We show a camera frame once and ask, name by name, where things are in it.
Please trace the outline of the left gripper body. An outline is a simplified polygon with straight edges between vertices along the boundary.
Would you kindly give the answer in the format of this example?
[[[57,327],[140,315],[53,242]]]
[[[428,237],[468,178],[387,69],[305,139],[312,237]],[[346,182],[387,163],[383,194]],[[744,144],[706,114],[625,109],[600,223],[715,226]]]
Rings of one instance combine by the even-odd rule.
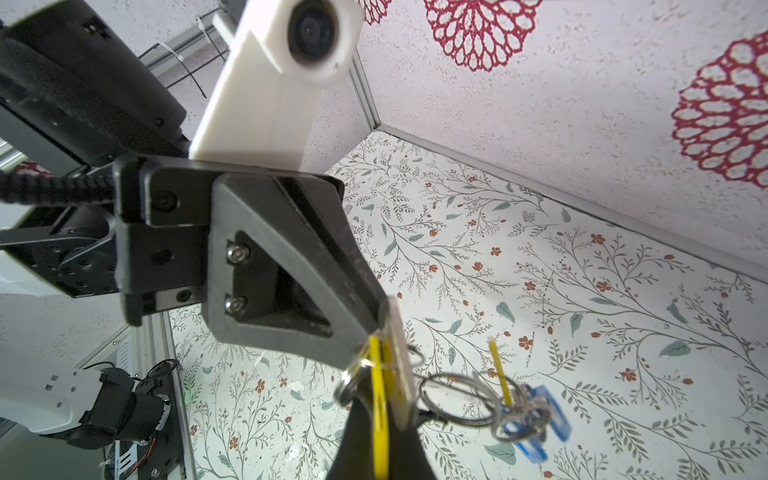
[[[190,303],[203,301],[212,189],[224,174],[259,185],[293,175],[162,156],[123,155],[113,163],[115,281],[129,324],[180,305],[176,298],[161,299],[163,292],[188,290]]]

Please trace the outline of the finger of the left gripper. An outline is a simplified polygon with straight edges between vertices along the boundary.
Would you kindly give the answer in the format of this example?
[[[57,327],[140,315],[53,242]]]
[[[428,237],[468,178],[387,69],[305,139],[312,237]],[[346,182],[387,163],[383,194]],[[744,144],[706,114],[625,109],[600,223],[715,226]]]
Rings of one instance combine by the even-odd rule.
[[[202,313],[224,343],[343,368],[386,295],[325,175],[225,174],[211,197]]]

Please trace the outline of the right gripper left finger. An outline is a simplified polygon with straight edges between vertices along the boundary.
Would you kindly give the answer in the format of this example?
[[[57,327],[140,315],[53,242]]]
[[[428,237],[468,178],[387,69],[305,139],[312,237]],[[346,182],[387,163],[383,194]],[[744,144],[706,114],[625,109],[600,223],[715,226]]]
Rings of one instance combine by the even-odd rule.
[[[372,462],[372,401],[354,399],[341,444],[326,480],[370,480]]]

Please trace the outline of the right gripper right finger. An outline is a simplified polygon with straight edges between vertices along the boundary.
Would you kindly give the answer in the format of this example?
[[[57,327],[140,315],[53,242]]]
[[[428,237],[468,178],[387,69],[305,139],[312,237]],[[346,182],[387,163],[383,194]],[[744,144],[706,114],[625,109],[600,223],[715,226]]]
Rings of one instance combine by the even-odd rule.
[[[416,424],[399,430],[389,421],[389,478],[394,480],[436,480],[418,429],[426,422],[437,421],[434,413],[419,413]]]

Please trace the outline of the yellow key tag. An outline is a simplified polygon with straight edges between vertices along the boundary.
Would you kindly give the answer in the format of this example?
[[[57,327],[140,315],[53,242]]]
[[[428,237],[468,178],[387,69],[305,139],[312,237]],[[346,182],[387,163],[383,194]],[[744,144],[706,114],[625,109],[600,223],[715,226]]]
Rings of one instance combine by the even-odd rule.
[[[372,467],[376,480],[389,478],[389,421],[381,357],[381,341],[372,335],[368,342],[368,360],[372,364]]]
[[[500,385],[500,388],[501,388],[501,391],[502,391],[502,397],[503,397],[504,403],[508,407],[512,407],[513,404],[514,404],[514,401],[513,401],[512,395],[511,395],[509,384],[508,384],[508,382],[506,380],[506,376],[505,376],[505,372],[504,372],[504,369],[503,369],[503,364],[502,364],[501,356],[500,356],[500,353],[499,353],[499,350],[498,350],[498,345],[496,343],[496,340],[493,337],[490,337],[488,339],[488,347],[489,347],[489,351],[490,351],[490,354],[491,354],[491,357],[492,357],[492,360],[493,360],[493,363],[494,363],[494,368],[495,368],[497,377],[499,379],[499,385]]]

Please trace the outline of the blue key tag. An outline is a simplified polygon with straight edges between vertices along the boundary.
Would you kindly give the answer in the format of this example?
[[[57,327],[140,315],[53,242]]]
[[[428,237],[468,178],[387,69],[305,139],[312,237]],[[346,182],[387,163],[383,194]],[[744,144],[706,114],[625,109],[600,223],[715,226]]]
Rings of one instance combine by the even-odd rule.
[[[521,413],[506,416],[501,431],[531,463],[541,464],[548,459],[544,448],[547,432],[551,430],[558,440],[567,442],[572,425],[546,386],[523,385],[522,391],[527,403]]]

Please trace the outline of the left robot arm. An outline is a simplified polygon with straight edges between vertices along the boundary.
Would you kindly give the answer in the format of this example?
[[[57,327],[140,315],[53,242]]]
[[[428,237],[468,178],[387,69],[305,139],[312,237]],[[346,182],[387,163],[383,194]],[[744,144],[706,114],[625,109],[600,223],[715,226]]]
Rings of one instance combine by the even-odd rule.
[[[350,67],[353,1],[244,1],[197,131],[83,1],[1,30],[8,141],[80,176],[5,173],[1,200],[35,225],[1,234],[15,262],[74,296],[118,292],[126,321],[200,305],[222,342],[346,367],[387,297],[344,213],[341,180],[302,158],[324,88]]]

